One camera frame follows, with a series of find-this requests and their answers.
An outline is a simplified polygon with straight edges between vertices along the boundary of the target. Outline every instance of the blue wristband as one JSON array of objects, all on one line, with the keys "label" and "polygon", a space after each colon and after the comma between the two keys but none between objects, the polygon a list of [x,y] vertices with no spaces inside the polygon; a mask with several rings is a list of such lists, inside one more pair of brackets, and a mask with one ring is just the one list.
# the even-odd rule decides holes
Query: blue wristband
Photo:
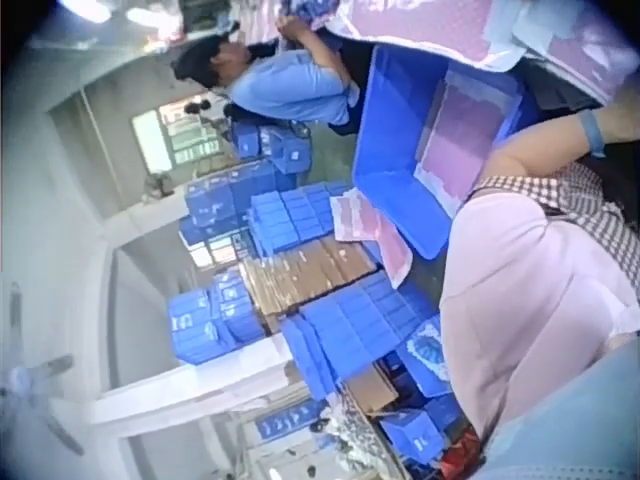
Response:
[{"label": "blue wristband", "polygon": [[589,140],[589,147],[591,148],[591,155],[597,158],[604,158],[604,140],[602,139],[602,133],[596,120],[596,116],[592,110],[582,110],[578,113],[580,122],[584,133]]}]

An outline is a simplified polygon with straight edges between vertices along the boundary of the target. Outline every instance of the hand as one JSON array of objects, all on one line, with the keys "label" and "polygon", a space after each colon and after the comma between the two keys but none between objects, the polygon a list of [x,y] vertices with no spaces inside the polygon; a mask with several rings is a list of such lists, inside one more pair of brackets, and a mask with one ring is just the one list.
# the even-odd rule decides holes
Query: hand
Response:
[{"label": "hand", "polygon": [[306,23],[294,16],[278,18],[276,28],[278,32],[280,32],[280,35],[294,41],[298,40],[304,33],[310,31]]},{"label": "hand", "polygon": [[599,109],[598,124],[607,143],[640,140],[640,81],[631,78],[613,102]]}]

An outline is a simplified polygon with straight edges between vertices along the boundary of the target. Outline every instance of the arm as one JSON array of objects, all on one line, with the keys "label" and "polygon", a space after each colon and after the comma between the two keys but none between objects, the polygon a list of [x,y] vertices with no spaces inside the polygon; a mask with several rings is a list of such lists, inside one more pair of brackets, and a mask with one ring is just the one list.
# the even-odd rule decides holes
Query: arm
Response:
[{"label": "arm", "polygon": [[331,51],[322,39],[299,18],[282,17],[278,19],[277,26],[282,35],[300,43],[311,54],[317,66],[337,74],[344,88],[351,84],[351,76],[340,56]]},{"label": "arm", "polygon": [[[625,88],[614,103],[594,110],[605,144],[640,138],[640,96]],[[589,153],[578,115],[548,120],[511,137],[489,157],[480,177],[546,177]]]}]

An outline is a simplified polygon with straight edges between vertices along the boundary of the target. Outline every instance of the floor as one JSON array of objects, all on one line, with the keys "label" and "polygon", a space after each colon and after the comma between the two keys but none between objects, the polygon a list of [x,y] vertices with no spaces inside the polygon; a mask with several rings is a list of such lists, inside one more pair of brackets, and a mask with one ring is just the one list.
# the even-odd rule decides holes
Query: floor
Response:
[{"label": "floor", "polygon": [[[356,150],[356,135],[340,137],[325,125],[311,127],[313,165],[303,179],[305,183],[344,180],[351,183]],[[445,254],[429,262],[414,254],[409,278],[437,305],[442,293]]]}]

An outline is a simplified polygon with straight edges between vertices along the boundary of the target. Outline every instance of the ceiling fan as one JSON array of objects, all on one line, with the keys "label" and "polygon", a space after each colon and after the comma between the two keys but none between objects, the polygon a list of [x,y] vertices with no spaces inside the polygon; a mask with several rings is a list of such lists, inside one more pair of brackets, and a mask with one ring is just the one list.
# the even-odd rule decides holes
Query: ceiling fan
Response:
[{"label": "ceiling fan", "polygon": [[0,443],[8,445],[21,413],[39,419],[49,431],[76,455],[84,448],[51,412],[46,386],[49,380],[73,367],[73,356],[63,355],[37,367],[23,365],[22,293],[12,284],[9,298],[9,369],[0,377]]}]

